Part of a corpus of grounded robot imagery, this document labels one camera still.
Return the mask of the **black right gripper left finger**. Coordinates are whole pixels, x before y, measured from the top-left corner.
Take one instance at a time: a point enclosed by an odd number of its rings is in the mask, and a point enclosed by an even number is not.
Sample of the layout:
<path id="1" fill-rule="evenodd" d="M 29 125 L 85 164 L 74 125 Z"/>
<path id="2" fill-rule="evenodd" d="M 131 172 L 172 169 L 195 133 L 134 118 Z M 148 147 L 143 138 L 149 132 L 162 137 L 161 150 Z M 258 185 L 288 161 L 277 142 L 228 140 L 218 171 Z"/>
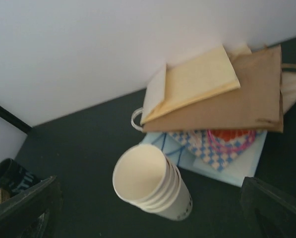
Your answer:
<path id="1" fill-rule="evenodd" d="M 61 209 L 60 182 L 51 176 L 0 204 L 0 238 L 21 237 L 32 224 L 32 237 L 53 238 Z"/>

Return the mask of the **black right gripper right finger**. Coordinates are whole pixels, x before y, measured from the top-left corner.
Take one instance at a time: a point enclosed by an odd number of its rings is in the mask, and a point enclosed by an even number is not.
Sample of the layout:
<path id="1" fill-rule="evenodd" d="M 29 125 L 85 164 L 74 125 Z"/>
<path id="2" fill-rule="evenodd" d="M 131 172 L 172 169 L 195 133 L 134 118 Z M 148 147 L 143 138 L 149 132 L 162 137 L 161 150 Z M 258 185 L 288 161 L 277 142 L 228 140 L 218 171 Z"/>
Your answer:
<path id="1" fill-rule="evenodd" d="M 296 198 L 257 178 L 245 177 L 240 205 L 256 238 L 296 238 Z"/>

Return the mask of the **brown paper bag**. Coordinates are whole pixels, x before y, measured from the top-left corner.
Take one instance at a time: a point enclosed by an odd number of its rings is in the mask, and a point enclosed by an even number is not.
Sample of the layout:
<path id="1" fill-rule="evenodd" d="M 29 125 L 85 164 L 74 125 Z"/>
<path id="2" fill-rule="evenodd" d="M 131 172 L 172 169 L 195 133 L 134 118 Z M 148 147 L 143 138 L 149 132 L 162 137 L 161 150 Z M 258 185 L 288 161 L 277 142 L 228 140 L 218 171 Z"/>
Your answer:
<path id="1" fill-rule="evenodd" d="M 241 88 L 178 109 L 143 126 L 144 132 L 193 129 L 266 129 L 283 132 L 282 49 L 237 57 Z"/>

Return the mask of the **black cup sleeve stack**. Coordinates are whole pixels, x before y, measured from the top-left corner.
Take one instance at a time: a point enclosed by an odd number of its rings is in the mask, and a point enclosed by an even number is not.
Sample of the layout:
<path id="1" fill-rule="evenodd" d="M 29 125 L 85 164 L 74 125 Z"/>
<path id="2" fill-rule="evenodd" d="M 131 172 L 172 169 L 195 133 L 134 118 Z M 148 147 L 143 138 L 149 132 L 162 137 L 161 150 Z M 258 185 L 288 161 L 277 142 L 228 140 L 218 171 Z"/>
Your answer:
<path id="1" fill-rule="evenodd" d="M 0 188 L 7 191 L 10 197 L 33 187 L 41 182 L 33 173 L 26 170 L 11 158 L 0 163 Z"/>

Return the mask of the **blue checkered paper bag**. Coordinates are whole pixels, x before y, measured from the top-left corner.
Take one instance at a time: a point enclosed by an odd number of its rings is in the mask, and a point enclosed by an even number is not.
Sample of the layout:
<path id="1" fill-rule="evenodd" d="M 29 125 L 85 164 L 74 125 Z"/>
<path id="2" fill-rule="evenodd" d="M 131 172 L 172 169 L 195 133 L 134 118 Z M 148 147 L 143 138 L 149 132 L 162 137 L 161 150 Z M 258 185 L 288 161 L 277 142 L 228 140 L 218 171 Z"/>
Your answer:
<path id="1" fill-rule="evenodd" d="M 261 135 L 260 130 L 190 130 L 169 135 L 196 158 L 221 172 Z"/>

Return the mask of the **white paper cup stack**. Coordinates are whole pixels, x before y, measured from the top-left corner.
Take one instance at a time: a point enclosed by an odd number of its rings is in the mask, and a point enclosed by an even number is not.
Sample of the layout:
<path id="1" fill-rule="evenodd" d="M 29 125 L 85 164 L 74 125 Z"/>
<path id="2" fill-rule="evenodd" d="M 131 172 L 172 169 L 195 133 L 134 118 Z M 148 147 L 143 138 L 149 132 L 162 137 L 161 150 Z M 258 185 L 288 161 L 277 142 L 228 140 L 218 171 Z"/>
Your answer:
<path id="1" fill-rule="evenodd" d="M 124 152 L 112 182 L 121 200 L 144 212 L 182 221 L 192 211 L 192 198 L 179 169 L 154 145 L 138 144 Z"/>

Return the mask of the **yellow padded envelope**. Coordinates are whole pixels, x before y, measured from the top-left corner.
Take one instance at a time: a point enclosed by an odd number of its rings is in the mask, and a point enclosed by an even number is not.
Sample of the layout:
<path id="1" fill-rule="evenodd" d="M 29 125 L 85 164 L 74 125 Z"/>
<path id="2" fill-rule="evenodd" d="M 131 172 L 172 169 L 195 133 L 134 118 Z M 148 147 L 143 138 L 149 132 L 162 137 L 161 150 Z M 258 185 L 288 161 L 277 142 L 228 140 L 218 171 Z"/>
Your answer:
<path id="1" fill-rule="evenodd" d="M 149 79 L 140 123 L 238 88 L 240 82 L 223 45 L 174 67 L 164 64 Z"/>

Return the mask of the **black frame post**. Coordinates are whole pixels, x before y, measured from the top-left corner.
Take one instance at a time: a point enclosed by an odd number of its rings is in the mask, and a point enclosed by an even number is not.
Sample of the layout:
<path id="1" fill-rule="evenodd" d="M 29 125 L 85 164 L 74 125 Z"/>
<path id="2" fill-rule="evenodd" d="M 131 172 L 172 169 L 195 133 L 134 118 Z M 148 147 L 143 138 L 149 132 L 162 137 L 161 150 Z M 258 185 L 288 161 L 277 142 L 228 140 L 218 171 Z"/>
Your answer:
<path id="1" fill-rule="evenodd" d="M 4 109 L 2 106 L 0 106 L 0 118 L 26 134 L 28 134 L 32 129 L 31 126 L 23 122 L 14 114 L 10 113 L 8 110 Z"/>

